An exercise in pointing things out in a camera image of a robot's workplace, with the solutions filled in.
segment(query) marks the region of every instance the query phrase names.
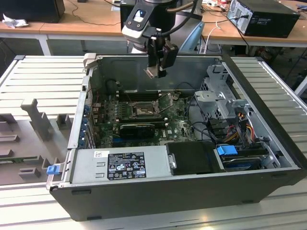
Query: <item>yellow wire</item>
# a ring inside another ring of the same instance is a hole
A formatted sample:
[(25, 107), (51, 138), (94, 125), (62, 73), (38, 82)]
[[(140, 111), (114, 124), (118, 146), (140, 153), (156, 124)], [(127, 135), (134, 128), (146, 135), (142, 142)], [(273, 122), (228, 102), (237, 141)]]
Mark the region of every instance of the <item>yellow wire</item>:
[(232, 135), (231, 137), (229, 137), (225, 142), (228, 142), (234, 138), (236, 138), (238, 136), (238, 132), (236, 132), (234, 135)]
[(253, 138), (252, 138), (252, 136), (253, 136), (253, 130), (251, 129), (250, 126), (246, 126), (246, 128), (248, 128), (248, 129), (250, 130), (250, 139), (253, 141)]

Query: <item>green circuit board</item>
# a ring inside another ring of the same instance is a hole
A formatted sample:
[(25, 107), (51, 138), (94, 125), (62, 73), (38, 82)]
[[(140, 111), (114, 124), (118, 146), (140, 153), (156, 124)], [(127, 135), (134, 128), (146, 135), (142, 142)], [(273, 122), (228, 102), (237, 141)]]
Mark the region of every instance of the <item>green circuit board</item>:
[[(185, 98), (176, 98), (173, 95), (163, 95), (158, 102), (120, 102), (116, 97), (109, 96), (103, 102), (104, 121), (99, 124), (100, 128), (100, 148), (116, 148), (116, 147), (137, 147), (137, 146), (156, 146), (164, 145), (174, 141), (194, 141), (196, 140), (191, 126), (186, 118), (187, 100)], [(154, 137), (147, 139), (123, 139), (120, 136), (120, 127), (129, 121), (135, 119), (135, 123), (148, 122), (143, 119), (159, 119), (153, 121), (152, 124), (158, 123), (154, 129)]]

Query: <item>floor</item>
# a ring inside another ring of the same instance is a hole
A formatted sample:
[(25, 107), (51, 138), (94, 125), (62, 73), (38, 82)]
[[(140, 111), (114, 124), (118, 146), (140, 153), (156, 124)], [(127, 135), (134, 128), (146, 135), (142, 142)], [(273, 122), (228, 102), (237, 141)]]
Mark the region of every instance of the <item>floor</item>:
[[(122, 41), (86, 41), (88, 52), (99, 54), (126, 54), (126, 42)], [(81, 42), (77, 40), (51, 40), (51, 48), (54, 55), (84, 55)], [(219, 53), (219, 48), (216, 45), (209, 47), (212, 51)], [(228, 53), (234, 56), (230, 46), (222, 46), (223, 53)], [(278, 55), (275, 61), (271, 64), (272, 69), (284, 78), (291, 67), (298, 60), (304, 48), (285, 48), (283, 55)], [(3, 38), (0, 40), (0, 76), (10, 65), (15, 55), (43, 55), (39, 42), (35, 39), (17, 39)], [(287, 83), (292, 86), (296, 81), (298, 73), (307, 68), (307, 59), (300, 59), (295, 69), (289, 75)]]

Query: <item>wooden desk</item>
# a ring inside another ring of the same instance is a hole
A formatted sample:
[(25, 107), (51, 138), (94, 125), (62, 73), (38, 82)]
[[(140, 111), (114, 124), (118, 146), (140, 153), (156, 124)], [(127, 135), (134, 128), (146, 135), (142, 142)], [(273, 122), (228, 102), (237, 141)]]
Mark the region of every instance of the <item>wooden desk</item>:
[[(105, 1), (89, 0), (87, 3), (78, 3), (77, 0), (64, 0), (64, 3), (65, 13), (60, 22), (45, 23), (40, 28), (41, 34), (122, 36), (120, 12), (111, 11), (112, 5)], [(73, 10), (75, 10), (75, 15), (88, 23), (84, 23), (78, 17), (73, 16)]]
[(39, 34), (40, 28), (44, 23), (28, 23), (29, 26), (16, 27), (15, 29), (8, 27), (4, 23), (0, 23), (0, 33), (23, 33), (23, 34)]
[[(302, 4), (297, 1), (283, 0), (282, 3), (286, 6), (291, 6), (296, 10), (296, 4)], [(218, 12), (205, 12), (203, 14), (203, 22), (216, 22), (227, 19)], [(209, 38), (211, 44), (228, 44), (228, 45), (245, 45), (236, 27), (230, 22), (218, 24), (221, 29), (215, 29)], [(205, 23), (202, 35), (207, 38), (209, 32), (215, 27), (214, 23)], [(245, 40), (251, 46), (287, 46), (287, 47), (307, 47), (307, 19), (299, 19), (288, 38), (273, 38), (273, 37), (251, 37), (245, 36)]]
[[(296, 9), (295, 5), (299, 4), (296, 1), (282, 0), (282, 2), (293, 9)], [(37, 39), (44, 55), (52, 55), (52, 50), (48, 44), (49, 39), (81, 40), (83, 50), (86, 49), (84, 40), (125, 41), (120, 31), (120, 13), (111, 11), (112, 6), (110, 4), (103, 0), (89, 0), (87, 3), (78, 3), (77, 0), (64, 0), (64, 3), (66, 10), (60, 23), (30, 23), (28, 27), (16, 29), (8, 28), (0, 23), (0, 37)], [(73, 16), (73, 10), (75, 10), (75, 15), (88, 23)], [(226, 18), (218, 12), (203, 14), (204, 22), (222, 21), (224, 19)], [(94, 25), (90, 23), (115, 25)], [(210, 36), (209, 42), (211, 44), (245, 45), (231, 22), (220, 23), (219, 26), (222, 29), (214, 30)], [(205, 24), (202, 35), (207, 37), (214, 27), (214, 23)], [(251, 46), (307, 47), (307, 19), (298, 20), (288, 38), (247, 36), (245, 39)]]

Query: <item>warning label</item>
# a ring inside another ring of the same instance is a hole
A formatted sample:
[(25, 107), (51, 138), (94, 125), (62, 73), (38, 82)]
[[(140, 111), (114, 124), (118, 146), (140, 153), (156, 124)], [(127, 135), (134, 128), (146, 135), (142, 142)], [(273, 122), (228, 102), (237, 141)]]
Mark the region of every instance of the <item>warning label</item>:
[(107, 164), (109, 180), (146, 177), (144, 152), (109, 154)]

